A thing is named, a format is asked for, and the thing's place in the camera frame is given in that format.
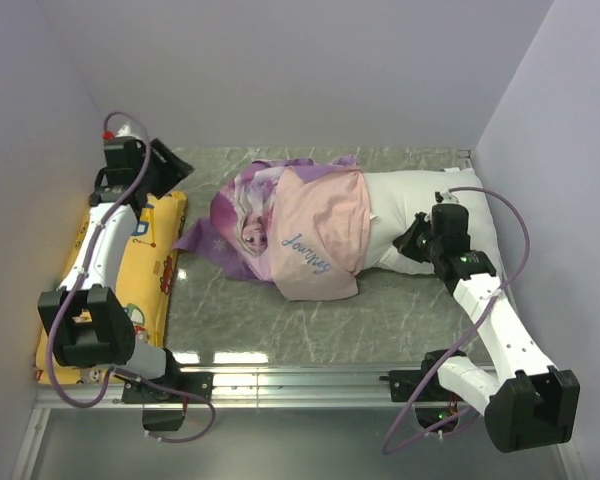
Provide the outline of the white pillow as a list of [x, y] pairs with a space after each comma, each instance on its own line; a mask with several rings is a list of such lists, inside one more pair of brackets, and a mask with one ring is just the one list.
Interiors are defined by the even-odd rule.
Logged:
[[437, 192], [444, 193], [456, 187], [461, 190], [454, 196], [469, 212], [471, 248], [486, 253], [494, 267], [502, 269], [493, 217], [485, 194], [472, 190], [482, 186], [472, 169], [367, 172], [363, 177], [371, 208], [365, 270], [380, 268], [407, 275], [431, 275], [431, 264], [399, 254], [393, 241], [406, 233], [418, 213], [431, 212]]

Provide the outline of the pink purple Elsa pillowcase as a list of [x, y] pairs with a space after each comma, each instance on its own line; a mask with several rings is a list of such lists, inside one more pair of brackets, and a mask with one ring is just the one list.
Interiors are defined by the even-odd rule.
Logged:
[[223, 185], [174, 244], [233, 279], [276, 287], [292, 301], [358, 293], [371, 232], [370, 199], [358, 162], [340, 157], [258, 160]]

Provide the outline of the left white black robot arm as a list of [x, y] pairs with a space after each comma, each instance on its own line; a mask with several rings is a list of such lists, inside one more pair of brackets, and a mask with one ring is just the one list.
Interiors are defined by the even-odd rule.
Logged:
[[169, 402], [182, 386], [162, 351], [187, 205], [176, 186], [193, 169], [159, 139], [106, 133], [104, 153], [63, 279], [38, 300], [39, 377], [71, 384], [81, 370], [137, 366]]

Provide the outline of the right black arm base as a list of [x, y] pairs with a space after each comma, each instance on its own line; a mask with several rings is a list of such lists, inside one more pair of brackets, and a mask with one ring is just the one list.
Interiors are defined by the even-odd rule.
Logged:
[[[391, 402], [400, 404], [407, 403], [423, 378], [424, 373], [415, 369], [390, 370], [379, 376], [379, 380], [388, 385]], [[460, 397], [442, 388], [434, 377], [418, 394], [412, 410], [417, 424], [422, 430], [426, 430], [458, 414], [463, 410], [463, 406]], [[440, 426], [436, 431], [427, 432], [426, 436], [435, 435], [439, 440], [443, 440], [466, 431], [478, 419], [478, 413], [470, 410], [466, 415]]]

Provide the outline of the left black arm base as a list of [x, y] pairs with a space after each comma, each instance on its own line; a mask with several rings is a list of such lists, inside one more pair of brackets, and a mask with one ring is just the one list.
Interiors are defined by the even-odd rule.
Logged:
[[[173, 385], [158, 387], [139, 377], [124, 380], [121, 402], [142, 407], [142, 427], [147, 436], [164, 443], [186, 443], [206, 435], [214, 426], [217, 412], [211, 403], [214, 375], [210, 372], [180, 373]], [[200, 405], [209, 410], [209, 420], [202, 430], [191, 437], [165, 437], [183, 426], [191, 406]]]

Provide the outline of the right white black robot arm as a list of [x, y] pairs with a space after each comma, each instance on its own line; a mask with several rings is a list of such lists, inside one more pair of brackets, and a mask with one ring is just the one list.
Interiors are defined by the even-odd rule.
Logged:
[[472, 249], [468, 226], [464, 206], [437, 203], [430, 213], [416, 214], [394, 241], [403, 256], [433, 265], [473, 324], [425, 363], [402, 410], [424, 392], [435, 400], [455, 395], [483, 417], [503, 453], [565, 444], [573, 434], [580, 383], [532, 339], [505, 294], [507, 282], [484, 252]]

